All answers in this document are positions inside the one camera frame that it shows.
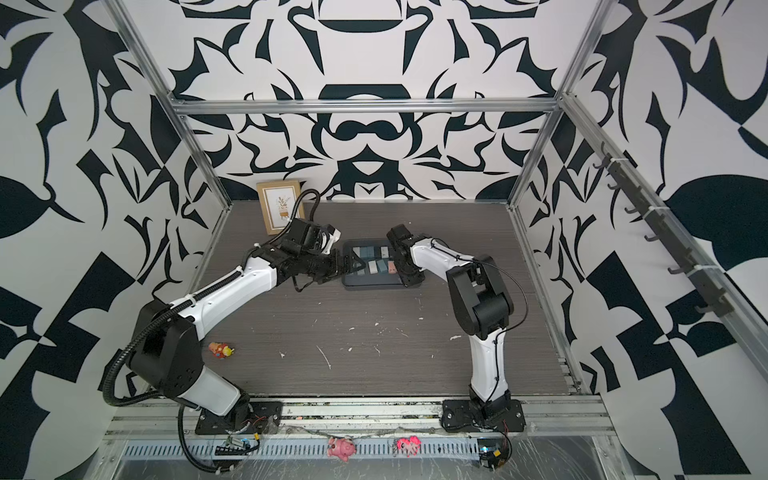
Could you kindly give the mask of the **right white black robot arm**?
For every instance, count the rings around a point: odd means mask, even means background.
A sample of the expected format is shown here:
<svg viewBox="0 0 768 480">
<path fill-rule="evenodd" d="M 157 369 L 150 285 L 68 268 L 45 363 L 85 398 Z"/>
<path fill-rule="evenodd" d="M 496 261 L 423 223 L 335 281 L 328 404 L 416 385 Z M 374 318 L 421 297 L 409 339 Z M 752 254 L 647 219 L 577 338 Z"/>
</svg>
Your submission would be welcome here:
<svg viewBox="0 0 768 480">
<path fill-rule="evenodd" d="M 390 229 L 386 238 L 404 286 L 421 284 L 427 272 L 446 282 L 454 316 L 470 341 L 469 422 L 489 429 L 512 407 L 504 343 L 514 303 L 500 270 L 488 255 L 459 253 L 404 225 Z"/>
</svg>

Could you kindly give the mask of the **dark grey storage box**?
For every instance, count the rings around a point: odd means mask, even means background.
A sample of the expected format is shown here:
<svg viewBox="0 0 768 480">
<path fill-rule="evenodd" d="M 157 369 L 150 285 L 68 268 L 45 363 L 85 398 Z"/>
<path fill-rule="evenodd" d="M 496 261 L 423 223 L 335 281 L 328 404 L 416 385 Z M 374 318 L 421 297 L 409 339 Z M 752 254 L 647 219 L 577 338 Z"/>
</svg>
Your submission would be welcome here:
<svg viewBox="0 0 768 480">
<path fill-rule="evenodd" d="M 366 263 L 366 275 L 350 274 L 342 277 L 342 284 L 347 290 L 385 290 L 385 289 L 402 289 L 405 287 L 401 283 L 398 273 L 389 274 L 380 273 L 371 274 L 369 271 L 368 262 L 377 261 L 379 259 L 385 260 L 388 264 L 389 261 L 393 261 L 392 248 L 386 239 L 353 239 L 346 241 L 343 244 L 343 251 L 352 251 L 353 247 L 369 247 L 375 248 L 374 258 L 360 258 Z M 389 258 L 382 258 L 380 248 L 388 247 Z"/>
</svg>

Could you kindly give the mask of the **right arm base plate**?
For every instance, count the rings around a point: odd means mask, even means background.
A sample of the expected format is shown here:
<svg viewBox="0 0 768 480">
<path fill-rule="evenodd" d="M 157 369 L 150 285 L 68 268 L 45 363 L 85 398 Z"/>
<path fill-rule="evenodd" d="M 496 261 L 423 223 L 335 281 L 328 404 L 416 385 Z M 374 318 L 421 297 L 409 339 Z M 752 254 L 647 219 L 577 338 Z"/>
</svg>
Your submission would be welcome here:
<svg viewBox="0 0 768 480">
<path fill-rule="evenodd" d="M 508 431 L 526 428 L 522 404 L 517 399 L 501 397 L 481 404 L 476 400 L 444 400 L 440 425 L 446 432 Z"/>
</svg>

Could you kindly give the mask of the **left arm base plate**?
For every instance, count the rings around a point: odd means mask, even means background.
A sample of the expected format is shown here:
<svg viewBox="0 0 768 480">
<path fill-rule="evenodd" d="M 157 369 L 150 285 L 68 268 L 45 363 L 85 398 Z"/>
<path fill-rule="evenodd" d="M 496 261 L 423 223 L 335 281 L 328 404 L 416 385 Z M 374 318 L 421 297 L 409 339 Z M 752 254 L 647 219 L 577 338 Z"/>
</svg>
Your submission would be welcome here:
<svg viewBox="0 0 768 480">
<path fill-rule="evenodd" d="M 280 401 L 238 402 L 226 415 L 202 409 L 195 427 L 197 435 L 264 434 L 281 423 L 284 404 Z"/>
</svg>

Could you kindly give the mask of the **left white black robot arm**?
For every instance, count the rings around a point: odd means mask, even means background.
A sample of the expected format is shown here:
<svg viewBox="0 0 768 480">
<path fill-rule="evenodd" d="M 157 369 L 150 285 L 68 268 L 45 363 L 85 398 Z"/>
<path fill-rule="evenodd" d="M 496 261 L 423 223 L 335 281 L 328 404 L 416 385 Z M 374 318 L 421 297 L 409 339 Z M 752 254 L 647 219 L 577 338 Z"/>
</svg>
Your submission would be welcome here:
<svg viewBox="0 0 768 480">
<path fill-rule="evenodd" d="M 331 225 L 295 219 L 274 239 L 246 251 L 241 264 L 208 286 L 170 304 L 142 308 L 126 366 L 162 397 L 218 417 L 239 411 L 246 393 L 207 367 L 202 341 L 259 295 L 297 276 L 323 284 L 351 272 L 335 247 Z"/>
</svg>

